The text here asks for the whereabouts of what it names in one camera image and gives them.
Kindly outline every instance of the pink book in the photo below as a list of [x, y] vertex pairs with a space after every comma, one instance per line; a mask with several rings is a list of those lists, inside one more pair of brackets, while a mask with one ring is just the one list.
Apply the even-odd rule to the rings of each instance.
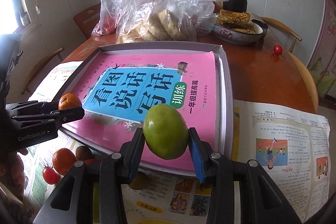
[[[213, 52], [196, 54], [99, 53], [72, 93], [83, 103], [85, 117], [64, 127], [110, 151], [119, 151], [142, 127], [148, 109], [165, 103], [176, 108], [200, 139], [215, 145], [216, 71]], [[142, 162], [194, 170], [187, 149], [163, 160], [145, 145]]]

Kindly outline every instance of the pancake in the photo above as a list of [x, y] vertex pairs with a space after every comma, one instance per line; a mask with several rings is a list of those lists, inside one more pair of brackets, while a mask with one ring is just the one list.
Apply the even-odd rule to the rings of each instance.
[[237, 13], [226, 10], [221, 10], [219, 12], [217, 20], [220, 22], [219, 25], [222, 24], [235, 24], [235, 25], [245, 25], [250, 20], [250, 14], [245, 13]]
[[216, 24], [224, 28], [233, 30], [235, 32], [242, 32], [242, 33], [248, 33], [248, 34], [255, 34], [256, 32], [254, 26], [251, 24], [244, 24], [244, 25], [227, 24], [227, 23], [220, 24], [218, 20]]

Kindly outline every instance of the wooden table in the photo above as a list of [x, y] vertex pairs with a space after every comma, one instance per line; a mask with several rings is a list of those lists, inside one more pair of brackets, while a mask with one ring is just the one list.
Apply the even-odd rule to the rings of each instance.
[[[115, 44], [116, 35], [91, 37], [75, 49], [64, 62], [85, 60], [97, 47]], [[287, 51], [273, 53], [277, 37], [268, 31], [264, 39], [250, 46], [225, 42], [213, 34], [199, 42], [222, 45], [226, 52], [236, 100], [284, 105], [315, 113], [306, 85]]]

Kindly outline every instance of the green fruit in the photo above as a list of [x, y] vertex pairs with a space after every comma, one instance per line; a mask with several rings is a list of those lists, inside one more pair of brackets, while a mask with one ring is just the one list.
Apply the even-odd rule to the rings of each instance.
[[148, 148], [164, 160], [181, 157], [189, 132], [181, 114], [172, 106], [158, 104], [149, 109], [143, 123]]

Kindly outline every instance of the mandarin orange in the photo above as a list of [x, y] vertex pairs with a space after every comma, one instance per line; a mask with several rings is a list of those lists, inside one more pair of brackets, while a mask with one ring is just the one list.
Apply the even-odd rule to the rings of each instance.
[[61, 148], [57, 150], [52, 157], [54, 169], [63, 176], [76, 161], [76, 156], [68, 148]]
[[67, 109], [72, 107], [79, 107], [82, 106], [82, 102], [77, 97], [77, 95], [73, 93], [67, 93], [61, 97], [61, 99], [58, 102], [58, 109]]

